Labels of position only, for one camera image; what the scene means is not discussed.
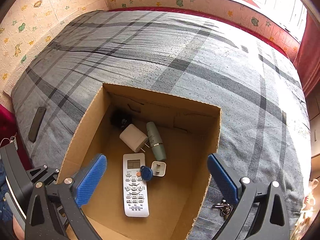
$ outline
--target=white remote control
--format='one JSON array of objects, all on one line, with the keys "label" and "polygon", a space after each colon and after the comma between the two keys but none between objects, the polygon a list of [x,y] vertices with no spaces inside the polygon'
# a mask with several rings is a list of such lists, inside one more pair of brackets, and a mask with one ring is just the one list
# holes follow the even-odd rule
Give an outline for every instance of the white remote control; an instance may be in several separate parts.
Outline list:
[{"label": "white remote control", "polygon": [[142,180],[140,172],[144,165],[144,153],[123,155],[124,213],[128,217],[149,215],[147,183]]}]

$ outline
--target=wallpaper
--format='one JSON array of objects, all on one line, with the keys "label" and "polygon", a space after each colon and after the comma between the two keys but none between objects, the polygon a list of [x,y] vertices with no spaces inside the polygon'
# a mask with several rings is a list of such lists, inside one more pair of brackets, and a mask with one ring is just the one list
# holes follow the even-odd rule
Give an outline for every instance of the wallpaper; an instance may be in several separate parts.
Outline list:
[{"label": "wallpaper", "polygon": [[4,107],[12,111],[8,96],[12,87],[50,40],[74,18],[97,9],[108,9],[105,0],[16,0],[0,24],[0,103]]},{"label": "wallpaper", "polygon": [[281,47],[293,62],[299,42],[264,15],[231,0],[107,0],[109,9],[137,6],[163,6],[212,14],[247,27]]}]

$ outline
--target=metal bolt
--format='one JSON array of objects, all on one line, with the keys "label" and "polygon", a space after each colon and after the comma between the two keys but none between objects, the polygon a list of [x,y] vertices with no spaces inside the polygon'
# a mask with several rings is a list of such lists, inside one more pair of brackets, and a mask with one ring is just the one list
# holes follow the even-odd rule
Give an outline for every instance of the metal bolt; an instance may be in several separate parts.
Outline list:
[{"label": "metal bolt", "polygon": [[274,181],[272,182],[272,185],[273,185],[274,187],[279,187],[279,182],[276,181],[276,180],[274,180]]},{"label": "metal bolt", "polygon": [[36,188],[40,188],[40,187],[42,187],[42,182],[38,182],[38,183],[36,184]]},{"label": "metal bolt", "polygon": [[250,179],[249,179],[248,177],[243,177],[243,178],[242,178],[242,182],[243,182],[244,184],[249,184],[249,183],[250,183]]},{"label": "metal bolt", "polygon": [[72,183],[72,178],[66,178],[66,179],[64,180],[64,183],[65,183],[65,184],[71,184],[71,183]]}]

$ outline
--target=gray plaid bedsheet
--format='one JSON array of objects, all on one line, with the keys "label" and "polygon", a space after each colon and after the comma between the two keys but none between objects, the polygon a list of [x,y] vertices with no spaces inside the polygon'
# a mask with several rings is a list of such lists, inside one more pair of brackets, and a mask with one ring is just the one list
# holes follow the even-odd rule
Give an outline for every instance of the gray plaid bedsheet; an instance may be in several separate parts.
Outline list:
[{"label": "gray plaid bedsheet", "polygon": [[[310,174],[305,98],[292,63],[256,37],[215,20],[158,11],[79,16],[31,62],[12,91],[34,166],[59,168],[102,82],[183,96],[222,108],[218,153],[241,176],[279,181],[291,228]],[[39,106],[47,109],[28,141]],[[211,181],[188,239],[211,239],[223,223]],[[240,234],[244,238],[248,230]]]}]

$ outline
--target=blue gripper pad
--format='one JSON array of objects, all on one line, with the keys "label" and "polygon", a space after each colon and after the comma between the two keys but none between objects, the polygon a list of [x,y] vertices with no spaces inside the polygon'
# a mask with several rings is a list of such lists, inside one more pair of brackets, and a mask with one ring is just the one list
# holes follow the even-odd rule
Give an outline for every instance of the blue gripper pad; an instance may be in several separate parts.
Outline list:
[{"label": "blue gripper pad", "polygon": [[238,188],[213,154],[208,156],[207,165],[208,170],[210,171],[213,179],[217,183],[218,188],[223,195],[223,198],[228,204],[237,204],[239,202]]},{"label": "blue gripper pad", "polygon": [[106,169],[107,158],[97,154],[87,167],[76,174],[73,191],[78,207],[89,202]]}]

